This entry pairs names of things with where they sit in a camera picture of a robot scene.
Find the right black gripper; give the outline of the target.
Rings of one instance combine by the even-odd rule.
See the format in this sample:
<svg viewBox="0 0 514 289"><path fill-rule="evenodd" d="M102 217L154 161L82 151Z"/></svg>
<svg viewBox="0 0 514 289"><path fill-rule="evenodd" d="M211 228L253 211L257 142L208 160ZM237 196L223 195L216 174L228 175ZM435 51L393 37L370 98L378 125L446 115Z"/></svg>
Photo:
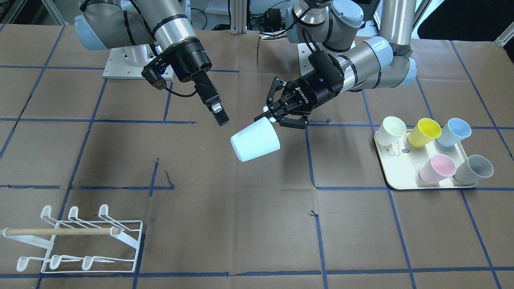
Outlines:
<svg viewBox="0 0 514 289"><path fill-rule="evenodd" d="M220 95L208 77L212 62L198 38L189 38L175 46L168 47L159 54L166 66L171 66L180 82L193 81L202 102L212 110L219 126L224 126L230 118L221 106Z"/></svg>

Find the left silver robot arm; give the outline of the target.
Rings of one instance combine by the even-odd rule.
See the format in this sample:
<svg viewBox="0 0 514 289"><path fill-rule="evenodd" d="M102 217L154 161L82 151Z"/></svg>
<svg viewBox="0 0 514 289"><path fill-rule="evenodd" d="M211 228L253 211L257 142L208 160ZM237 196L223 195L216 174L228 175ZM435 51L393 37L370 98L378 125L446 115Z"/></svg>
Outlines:
<svg viewBox="0 0 514 289"><path fill-rule="evenodd" d="M409 85L417 74L410 57L414 0L386 0L377 36L353 45L363 22L351 0L296 0L288 10L288 40L307 46L312 70L297 80L276 77L255 122L305 129L311 112L345 92Z"/></svg>

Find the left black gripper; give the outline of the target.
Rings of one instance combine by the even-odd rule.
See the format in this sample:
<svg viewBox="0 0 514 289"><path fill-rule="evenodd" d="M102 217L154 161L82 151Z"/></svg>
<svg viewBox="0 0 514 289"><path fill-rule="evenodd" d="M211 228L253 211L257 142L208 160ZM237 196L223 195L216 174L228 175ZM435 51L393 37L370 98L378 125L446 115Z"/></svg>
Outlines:
<svg viewBox="0 0 514 289"><path fill-rule="evenodd" d="M315 71L294 81L284 82L279 77L274 77L263 113L255 117L254 122L264 118L269 122L278 122L282 127L304 130L309 124L307 115L340 92L342 90L331 93ZM287 115L301 117L290 119Z"/></svg>

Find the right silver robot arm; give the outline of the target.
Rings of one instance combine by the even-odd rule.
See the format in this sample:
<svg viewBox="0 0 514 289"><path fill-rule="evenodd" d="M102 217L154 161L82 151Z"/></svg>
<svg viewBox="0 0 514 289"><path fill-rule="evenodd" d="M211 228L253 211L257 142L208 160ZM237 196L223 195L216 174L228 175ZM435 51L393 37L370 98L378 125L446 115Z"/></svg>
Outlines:
<svg viewBox="0 0 514 289"><path fill-rule="evenodd" d="M229 122L220 95L207 75L212 62L185 14L180 0L83 0L75 30L90 51L157 43L161 49L141 75L158 90L172 67L180 82L193 81L195 92L219 126Z"/></svg>

